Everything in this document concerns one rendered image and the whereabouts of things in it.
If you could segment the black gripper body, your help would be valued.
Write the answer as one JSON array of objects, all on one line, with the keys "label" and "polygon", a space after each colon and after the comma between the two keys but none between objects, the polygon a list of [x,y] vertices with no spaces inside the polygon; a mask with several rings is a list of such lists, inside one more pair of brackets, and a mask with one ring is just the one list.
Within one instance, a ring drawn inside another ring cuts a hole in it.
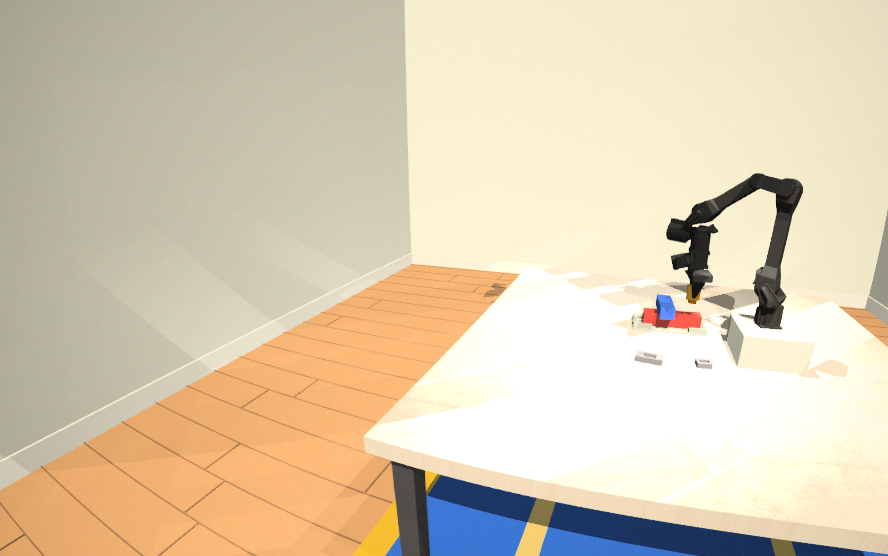
[{"label": "black gripper body", "polygon": [[689,251],[692,252],[693,255],[693,265],[694,269],[688,269],[687,272],[690,273],[690,279],[692,282],[713,282],[713,275],[708,269],[708,256],[710,256],[710,248],[697,248],[690,246]]}]

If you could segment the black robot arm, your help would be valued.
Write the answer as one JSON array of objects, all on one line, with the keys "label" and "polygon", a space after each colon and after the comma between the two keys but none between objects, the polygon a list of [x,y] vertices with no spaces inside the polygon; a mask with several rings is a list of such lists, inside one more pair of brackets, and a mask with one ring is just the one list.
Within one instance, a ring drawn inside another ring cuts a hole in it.
[{"label": "black robot arm", "polygon": [[[697,248],[710,248],[711,234],[718,230],[714,224],[704,226],[701,224],[713,221],[721,212],[735,202],[763,189],[776,194],[776,220],[773,227],[771,242],[769,244],[765,265],[756,269],[754,292],[759,298],[759,307],[756,308],[754,322],[762,329],[782,330],[780,326],[783,317],[784,300],[787,298],[781,289],[781,262],[784,256],[785,246],[792,216],[798,206],[803,193],[803,185],[795,178],[765,176],[764,174],[752,174],[747,180],[730,188],[718,197],[703,201],[693,206],[691,214],[686,220],[672,218],[667,227],[668,240],[687,243],[691,239],[690,246]],[[699,227],[692,225],[700,224]],[[693,270],[693,255],[679,253],[671,256],[673,270],[688,267]]]}]

